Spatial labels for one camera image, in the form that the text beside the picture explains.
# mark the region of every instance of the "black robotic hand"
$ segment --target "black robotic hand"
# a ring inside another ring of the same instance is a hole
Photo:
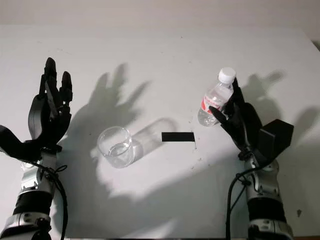
[[[274,160],[290,145],[294,126],[279,119],[263,126],[254,107],[245,102],[237,79],[234,80],[232,86],[234,92],[224,106],[224,114],[212,106],[209,107],[214,117],[221,123],[222,128],[239,148],[239,159],[245,161],[246,166],[246,170],[238,173],[229,187],[226,239],[231,239],[230,219],[233,208],[231,207],[233,186],[240,178],[244,178],[245,181],[242,181],[245,183],[243,190],[247,189],[250,221],[248,239],[291,240],[293,239],[292,230],[287,224],[279,194],[278,163]]]
[[[223,109],[227,117],[216,108],[209,108],[239,148],[241,160],[251,153],[259,166],[268,165],[290,145],[294,126],[279,119],[263,126],[255,108],[245,102],[237,79],[232,86],[233,94]]]
[[[56,63],[49,57],[41,76],[39,93],[29,111],[28,126],[32,139],[20,142],[8,128],[0,125],[0,151],[23,162],[39,160],[41,149],[61,151],[57,143],[69,127],[72,98],[70,74],[63,73],[62,86],[58,90]]]

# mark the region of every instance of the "bottle label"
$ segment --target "bottle label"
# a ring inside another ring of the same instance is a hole
[[[209,109],[210,106],[215,107],[219,111],[222,108],[222,106],[220,105],[220,102],[210,99],[207,95],[205,95],[201,102],[201,109],[207,112],[208,114],[212,114],[212,112]]]

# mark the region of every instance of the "wire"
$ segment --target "wire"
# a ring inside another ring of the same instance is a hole
[[[251,183],[243,176],[244,180],[240,180],[239,181],[242,183],[243,185],[243,188],[241,189],[240,193],[238,194],[238,196],[236,197],[235,201],[233,202],[232,206],[231,206],[231,209],[230,209],[230,212],[232,212],[232,210],[234,209],[235,205],[237,204],[237,202],[239,201],[241,195],[244,193],[246,187],[248,185],[250,185]]]
[[[266,166],[268,166],[268,164],[259,166],[259,167],[255,167],[255,168],[251,168],[251,169],[247,169],[241,173],[237,173],[235,175],[235,178],[232,180],[230,186],[229,186],[229,191],[228,191],[228,198],[227,198],[227,208],[226,208],[226,222],[225,222],[225,238],[226,240],[231,240],[231,228],[230,228],[230,217],[231,217],[231,195],[232,195],[232,190],[234,188],[235,183],[241,178],[244,177],[245,175],[255,172],[255,171],[259,171],[263,168],[265,168]]]
[[[53,181],[56,189],[58,189],[58,191],[61,194],[62,208],[63,208],[61,240],[64,240],[65,234],[66,234],[66,229],[67,229],[67,224],[68,224],[68,209],[67,209],[68,203],[67,203],[66,191],[65,191],[64,186],[62,185],[61,181],[59,180],[59,176],[57,173],[65,170],[68,166],[62,165],[62,166],[58,167],[56,170],[54,170],[52,168],[45,167],[45,166],[38,164],[36,162],[27,161],[27,163],[32,164],[32,165],[42,169],[44,172],[47,172],[49,177]]]

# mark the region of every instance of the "plastic water bottle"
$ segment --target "plastic water bottle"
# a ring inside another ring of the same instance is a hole
[[[218,123],[218,120],[212,115],[209,107],[213,106],[218,110],[222,110],[223,106],[228,102],[234,92],[232,83],[236,78],[236,71],[231,67],[224,67],[218,74],[218,84],[210,88],[201,102],[198,112],[199,123],[209,127]]]

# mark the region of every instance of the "white wall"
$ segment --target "white wall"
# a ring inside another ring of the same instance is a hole
[[[320,0],[0,0],[0,24],[298,27],[320,43]]]

